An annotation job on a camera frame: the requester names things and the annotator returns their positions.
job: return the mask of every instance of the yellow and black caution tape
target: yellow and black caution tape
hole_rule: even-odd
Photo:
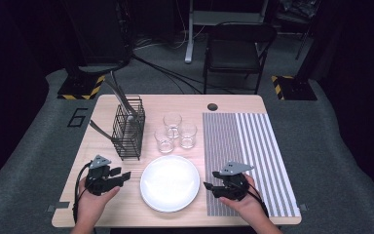
[[[293,79],[293,76],[272,76],[273,85],[275,86],[276,95],[279,99],[284,99],[281,85],[279,84],[279,78]]]
[[[101,88],[102,82],[105,80],[105,76],[100,76],[96,81],[95,86],[93,87],[93,91],[90,95],[58,95],[60,99],[94,99],[96,94],[99,92]]]

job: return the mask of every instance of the person's left hand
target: person's left hand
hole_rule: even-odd
[[[96,196],[86,190],[85,180],[85,177],[80,180],[79,194],[82,196],[78,202],[77,223],[71,233],[92,233],[105,205],[120,191],[120,187],[114,187],[101,196]]]

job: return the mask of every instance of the forearm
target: forearm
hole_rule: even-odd
[[[94,228],[85,223],[77,223],[71,230],[71,234],[92,234]]]
[[[257,234],[281,234],[282,232],[266,217],[247,221]]]

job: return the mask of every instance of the gray carpet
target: gray carpet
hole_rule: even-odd
[[[276,96],[271,76],[297,73],[307,51],[305,48],[302,57],[294,60],[299,43],[290,36],[277,39],[269,52],[259,90],[296,199],[308,208],[302,211],[299,225],[284,226],[282,230],[285,233],[374,233],[374,184],[356,166],[349,149],[341,140],[332,106],[317,81],[310,80],[317,101],[279,100]],[[134,50],[134,53],[169,70],[202,81],[204,47],[203,41],[196,43],[192,64],[184,63],[185,45],[180,49],[167,45],[151,46]],[[104,68],[86,69],[97,71]],[[127,94],[194,93],[182,83],[179,83],[179,89],[167,76],[136,60],[115,74]],[[47,76],[50,91],[46,103],[0,172],[0,233],[69,232],[69,229],[52,227],[54,213],[51,207],[62,192],[96,99],[57,99],[56,92],[65,78],[64,70]],[[200,83],[189,83],[199,90],[203,88]],[[241,85],[252,88],[255,79],[250,76]],[[209,90],[208,93],[226,94],[220,90]],[[252,91],[238,93],[252,94]],[[104,84],[97,97],[103,94],[112,94]],[[81,128],[68,128],[77,108],[87,108],[79,112],[86,116],[84,124]],[[98,228],[97,231],[108,233],[109,229]],[[137,229],[118,231],[141,232]]]

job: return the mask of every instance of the white plate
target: white plate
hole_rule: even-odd
[[[196,197],[200,176],[187,159],[169,155],[151,162],[141,176],[141,196],[152,209],[177,212],[187,207]]]

